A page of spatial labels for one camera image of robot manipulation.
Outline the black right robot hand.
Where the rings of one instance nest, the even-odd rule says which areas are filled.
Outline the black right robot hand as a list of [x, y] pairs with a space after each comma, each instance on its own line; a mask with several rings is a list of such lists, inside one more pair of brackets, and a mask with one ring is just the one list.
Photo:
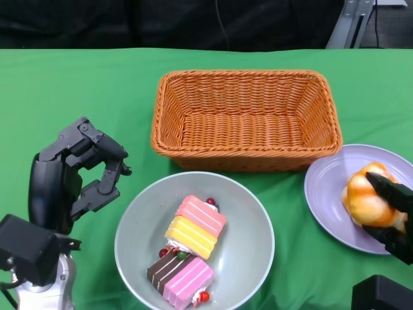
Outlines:
[[407, 214], [404, 223], [405, 233], [394, 227], [373, 227], [363, 225], [362, 228], [371, 237], [385, 245], [385, 249], [407, 265], [412, 264], [412, 190], [400, 183], [394, 183], [374, 172], [366, 173], [367, 180], [375, 192], [384, 198], [393, 208]]

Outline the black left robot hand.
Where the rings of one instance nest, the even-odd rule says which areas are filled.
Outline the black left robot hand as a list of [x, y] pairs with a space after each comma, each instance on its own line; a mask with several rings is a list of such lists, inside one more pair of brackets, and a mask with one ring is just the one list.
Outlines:
[[36, 154], [30, 171], [31, 223], [68, 235], [75, 221], [119, 197], [116, 184], [132, 170], [128, 152], [83, 116]]

